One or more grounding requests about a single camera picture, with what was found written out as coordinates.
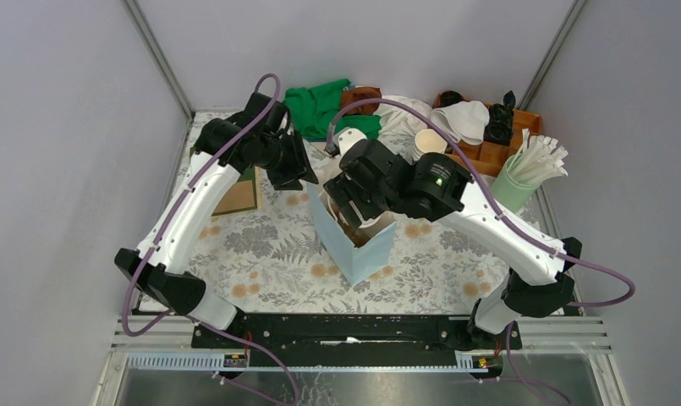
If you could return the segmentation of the white paper coffee cup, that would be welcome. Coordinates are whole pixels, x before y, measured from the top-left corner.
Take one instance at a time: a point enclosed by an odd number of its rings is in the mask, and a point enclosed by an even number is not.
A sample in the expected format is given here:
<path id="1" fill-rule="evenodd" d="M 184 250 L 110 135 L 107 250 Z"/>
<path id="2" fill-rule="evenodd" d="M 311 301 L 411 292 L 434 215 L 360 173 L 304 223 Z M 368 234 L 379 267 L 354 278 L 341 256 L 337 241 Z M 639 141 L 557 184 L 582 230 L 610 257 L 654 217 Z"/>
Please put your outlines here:
<path id="1" fill-rule="evenodd" d="M 326 196 L 326 203 L 328 209 L 331 211 L 332 217 L 338 221 L 341 225 L 346 225 L 350 226 L 349 220 L 346 218 L 346 216 L 342 213 L 340 205 L 335 202 L 329 195 Z M 349 206 L 352 209 L 353 213 L 358 217 L 360 220 L 360 225 L 358 226 L 358 229 L 367 229 L 370 228 L 371 226 L 374 226 L 380 218 L 374 218 L 374 219 L 365 219 L 359 209 L 359 207 L 353 202 L 349 202 Z"/>

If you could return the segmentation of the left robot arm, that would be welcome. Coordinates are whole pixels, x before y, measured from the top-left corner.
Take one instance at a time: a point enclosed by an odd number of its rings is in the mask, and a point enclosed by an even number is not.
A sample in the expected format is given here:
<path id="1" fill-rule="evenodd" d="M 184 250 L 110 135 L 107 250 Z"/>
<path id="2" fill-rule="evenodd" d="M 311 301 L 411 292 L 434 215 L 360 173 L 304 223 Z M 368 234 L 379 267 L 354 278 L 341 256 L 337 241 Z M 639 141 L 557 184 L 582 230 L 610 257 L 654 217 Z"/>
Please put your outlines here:
<path id="1" fill-rule="evenodd" d="M 247 170 L 265 170 L 275 190 L 318 182 L 290 124 L 288 107 L 259 92 L 244 110 L 205 124 L 186 177 L 162 216 L 135 248 L 121 248 L 114 258 L 135 288 L 176 314 L 210 325 L 211 336 L 225 348 L 243 339 L 240 310 L 188 271 L 189 258 L 218 203 Z"/>

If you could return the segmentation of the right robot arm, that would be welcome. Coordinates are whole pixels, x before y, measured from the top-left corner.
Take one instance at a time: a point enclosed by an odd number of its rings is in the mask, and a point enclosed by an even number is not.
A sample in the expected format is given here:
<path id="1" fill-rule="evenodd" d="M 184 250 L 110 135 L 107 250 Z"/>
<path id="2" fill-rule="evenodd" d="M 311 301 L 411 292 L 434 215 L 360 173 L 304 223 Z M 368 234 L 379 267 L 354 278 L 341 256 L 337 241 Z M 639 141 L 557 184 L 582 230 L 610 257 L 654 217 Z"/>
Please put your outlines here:
<path id="1" fill-rule="evenodd" d="M 571 301 L 574 281 L 560 256 L 578 242 L 545 235 L 504 207 L 494 211 L 479 180 L 452 157 L 431 152 L 408 162 L 358 129 L 344 129 L 333 144 L 338 170 L 323 189 L 351 229 L 388 212 L 425 219 L 467 235 L 509 266 L 500 288 L 472 311 L 466 335 L 475 347 L 490 347 L 522 315 L 546 317 Z"/>

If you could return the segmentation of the light blue paper bag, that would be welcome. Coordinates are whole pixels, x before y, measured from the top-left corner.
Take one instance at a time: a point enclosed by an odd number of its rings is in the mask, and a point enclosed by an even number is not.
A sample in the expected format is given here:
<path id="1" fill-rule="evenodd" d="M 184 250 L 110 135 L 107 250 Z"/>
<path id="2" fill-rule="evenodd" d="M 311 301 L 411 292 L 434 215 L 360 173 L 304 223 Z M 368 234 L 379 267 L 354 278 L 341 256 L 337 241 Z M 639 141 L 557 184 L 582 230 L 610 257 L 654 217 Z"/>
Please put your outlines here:
<path id="1" fill-rule="evenodd" d="M 384 213 L 370 228 L 364 229 L 372 239 L 363 247 L 355 248 L 344 235 L 339 222 L 327 207 L 326 195 L 317 184 L 307 185 L 310 212 L 318 237 L 335 265 L 351 285 L 366 280 L 389 264 L 389 257 L 397 222 L 390 213 Z"/>

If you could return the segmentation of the cardboard cup carrier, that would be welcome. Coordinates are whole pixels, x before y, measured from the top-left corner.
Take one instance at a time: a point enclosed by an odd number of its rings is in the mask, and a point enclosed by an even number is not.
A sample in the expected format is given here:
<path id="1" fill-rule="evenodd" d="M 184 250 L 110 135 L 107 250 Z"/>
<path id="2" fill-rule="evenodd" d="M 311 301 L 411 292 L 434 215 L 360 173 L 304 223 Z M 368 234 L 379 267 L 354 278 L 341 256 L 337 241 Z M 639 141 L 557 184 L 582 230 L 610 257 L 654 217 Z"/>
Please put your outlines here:
<path id="1" fill-rule="evenodd" d="M 342 222 L 340 222 L 339 225 L 343 230 L 344 235 L 349 239 L 355 248 L 363 247 L 372 239 L 372 236 L 369 235 L 364 229 L 353 229 L 348 224 Z"/>

